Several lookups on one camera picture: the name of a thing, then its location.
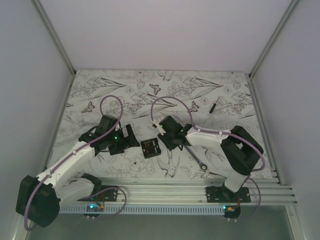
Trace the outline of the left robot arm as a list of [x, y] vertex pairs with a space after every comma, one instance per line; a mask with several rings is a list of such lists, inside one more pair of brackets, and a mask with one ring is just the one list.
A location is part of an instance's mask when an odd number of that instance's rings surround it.
[[119, 119], [103, 115], [99, 124], [83, 133], [72, 149], [53, 166], [35, 177], [26, 176], [18, 191], [15, 211], [24, 220], [40, 227], [49, 226], [61, 209], [76, 201], [98, 200], [105, 187], [102, 181], [88, 173], [78, 180], [67, 183], [76, 171], [99, 153], [122, 154], [126, 149], [139, 147], [132, 126], [125, 126], [127, 136]]

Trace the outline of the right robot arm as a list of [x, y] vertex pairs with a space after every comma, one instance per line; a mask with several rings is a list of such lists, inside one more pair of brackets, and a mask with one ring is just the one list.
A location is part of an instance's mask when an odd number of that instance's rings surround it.
[[159, 120], [153, 120], [152, 123], [159, 130], [158, 138], [168, 150], [180, 146], [222, 149], [231, 166], [224, 181], [224, 188], [221, 190], [222, 198], [226, 202], [234, 202], [239, 197], [239, 189], [259, 160], [262, 160], [262, 168], [266, 165], [263, 160], [262, 147], [241, 126], [237, 125], [231, 130], [218, 131], [200, 128], [193, 123], [181, 125], [169, 115]]

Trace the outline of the black fuse box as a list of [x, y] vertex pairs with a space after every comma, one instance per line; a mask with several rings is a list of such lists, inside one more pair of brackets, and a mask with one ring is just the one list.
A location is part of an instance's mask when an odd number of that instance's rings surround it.
[[157, 138], [141, 141], [140, 145], [145, 159], [157, 157], [162, 154]]

